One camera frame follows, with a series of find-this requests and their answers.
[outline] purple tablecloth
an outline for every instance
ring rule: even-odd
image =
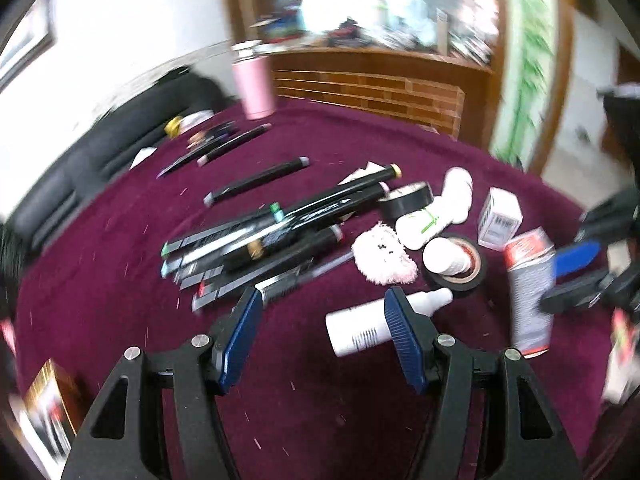
[[[220,120],[251,127],[235,106]],[[161,146],[102,193],[44,253],[25,278],[17,312],[19,381],[25,391],[53,358],[96,394],[124,350],[173,349],[233,305],[192,314],[193,290],[162,280],[160,249],[175,235],[223,221],[263,203],[287,206],[335,185],[368,160],[395,162],[402,179],[427,180],[440,193],[444,173],[463,166],[474,180],[469,220],[449,232],[473,237],[489,187],[514,192],[524,222],[542,226],[556,246],[569,243],[580,210],[538,178],[449,137],[356,110],[302,100],[279,102],[273,129],[204,168],[191,164],[156,180],[184,152],[187,139]],[[311,166],[206,210],[211,189],[273,164],[306,155]],[[371,212],[344,225],[345,248],[378,220]],[[482,289],[439,311],[434,322],[472,348],[509,344],[510,302],[500,253],[486,250]],[[419,278],[407,293],[424,287]],[[405,383],[392,344],[337,358],[326,334],[328,312],[382,297],[353,263],[270,306],[241,381],[218,401],[242,478],[395,479],[412,458],[430,400]],[[531,362],[578,455],[586,450],[600,409],[609,353],[606,312],[556,317],[550,351]],[[478,430],[473,410],[471,431]],[[174,454],[177,440],[168,438]],[[474,471],[468,450],[460,478]]]

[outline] picture frame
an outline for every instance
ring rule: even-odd
[[[0,92],[54,43],[51,0],[36,0],[0,53]]]

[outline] pink thermos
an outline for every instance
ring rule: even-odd
[[[250,120],[268,117],[276,110],[269,58],[255,51],[261,43],[259,40],[245,41],[231,47],[237,55],[234,79],[242,99],[242,109]]]

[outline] blue object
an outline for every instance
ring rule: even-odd
[[[245,291],[238,304],[234,307],[234,309],[243,309],[243,312],[232,312],[232,317],[234,314],[239,314],[240,319],[236,322],[235,329],[223,352],[222,374],[218,383],[225,394],[240,380],[244,362],[249,355],[249,350],[251,350],[251,346],[254,343],[255,335],[262,319],[262,294],[253,289],[253,293],[246,300],[245,296],[250,291],[251,289]]]
[[[422,350],[398,297],[392,289],[385,293],[385,320],[396,347],[404,378],[418,394],[423,394],[427,389],[428,382],[422,365]]]
[[[587,267],[600,253],[597,242],[585,242],[560,249],[556,253],[556,279]]]

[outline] tape roll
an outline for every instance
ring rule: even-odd
[[[382,219],[391,227],[395,227],[396,220],[401,216],[427,207],[431,202],[433,202],[431,186],[427,182],[414,182],[392,190],[387,196],[378,200],[378,206]]]
[[[453,233],[442,233],[440,238],[448,238],[451,242],[461,247],[471,257],[471,268],[462,274],[455,276],[442,276],[427,270],[424,263],[420,266],[424,281],[431,287],[431,290],[448,288],[453,292],[453,297],[464,298],[484,282],[487,271],[487,262],[480,252],[480,246],[462,235]]]

